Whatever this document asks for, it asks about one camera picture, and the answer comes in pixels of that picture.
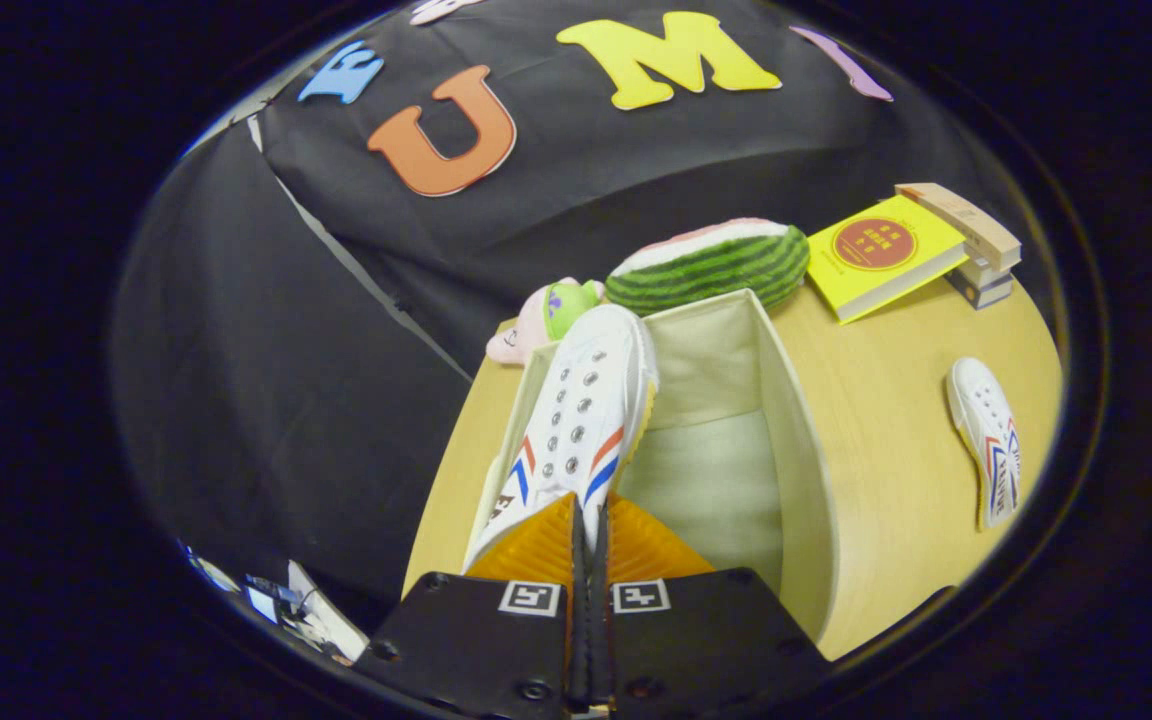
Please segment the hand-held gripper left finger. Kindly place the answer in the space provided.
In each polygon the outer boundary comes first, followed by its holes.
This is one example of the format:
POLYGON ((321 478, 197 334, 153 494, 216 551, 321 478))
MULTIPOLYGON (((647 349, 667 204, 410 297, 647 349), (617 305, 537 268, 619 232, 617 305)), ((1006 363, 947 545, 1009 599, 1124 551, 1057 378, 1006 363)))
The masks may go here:
POLYGON ((471 719, 570 719, 589 706, 582 514, 566 495, 465 575, 422 575, 358 661, 369 679, 471 719))

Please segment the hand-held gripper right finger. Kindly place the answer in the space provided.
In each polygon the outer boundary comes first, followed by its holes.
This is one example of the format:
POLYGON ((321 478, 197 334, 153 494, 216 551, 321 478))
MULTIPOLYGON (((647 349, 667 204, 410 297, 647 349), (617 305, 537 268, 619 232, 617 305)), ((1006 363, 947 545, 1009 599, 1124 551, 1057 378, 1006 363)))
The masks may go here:
POLYGON ((591 558, 591 703, 613 719, 746 719, 812 694, 829 665, 750 568, 713 568, 612 495, 591 558))

